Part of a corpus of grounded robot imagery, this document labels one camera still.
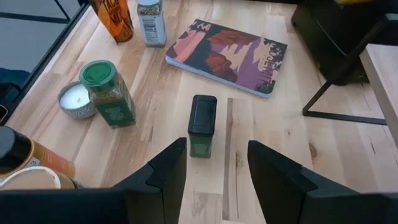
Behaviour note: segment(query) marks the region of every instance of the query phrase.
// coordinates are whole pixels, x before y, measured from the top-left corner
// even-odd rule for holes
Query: white lid
[[[159,3],[160,0],[138,0],[138,4],[143,6],[151,6],[153,4]]]
[[[41,166],[21,169],[0,183],[0,190],[60,188],[58,175],[52,169]]]

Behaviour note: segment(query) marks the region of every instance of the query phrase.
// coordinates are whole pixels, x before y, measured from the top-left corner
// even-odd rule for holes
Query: wooden table
[[[369,44],[360,57],[398,146],[398,47]]]
[[[383,126],[304,118],[303,104],[322,80],[290,25],[294,5],[252,1],[165,1],[167,47],[196,18],[288,44],[273,96],[256,97],[167,65],[164,49],[146,48],[129,1],[135,34],[117,45],[89,9],[16,109],[7,125],[73,161],[76,180],[109,187],[171,142],[188,136],[192,97],[218,99],[211,159],[188,157],[180,223],[265,223],[252,186],[247,145],[255,139],[360,192],[398,191],[398,150]],[[69,118],[57,104],[84,64],[116,64],[136,103],[137,124],[111,129],[100,115]],[[332,87],[328,111],[378,114],[370,86]]]

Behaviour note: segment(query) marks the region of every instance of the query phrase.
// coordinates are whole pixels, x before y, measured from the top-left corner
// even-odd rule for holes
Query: black cap
[[[0,126],[0,174],[20,166],[30,153],[30,139],[7,126]]]
[[[192,101],[188,134],[192,136],[213,137],[216,124],[217,98],[195,95]]]

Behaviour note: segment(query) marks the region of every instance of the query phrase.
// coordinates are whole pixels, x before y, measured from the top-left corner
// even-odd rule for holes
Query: green lid
[[[80,82],[94,91],[107,91],[117,83],[116,67],[107,60],[97,60],[82,68]]]

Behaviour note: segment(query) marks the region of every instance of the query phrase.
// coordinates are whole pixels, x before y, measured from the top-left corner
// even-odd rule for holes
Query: notebook
[[[166,62],[268,97],[286,44],[196,19],[166,52]]]

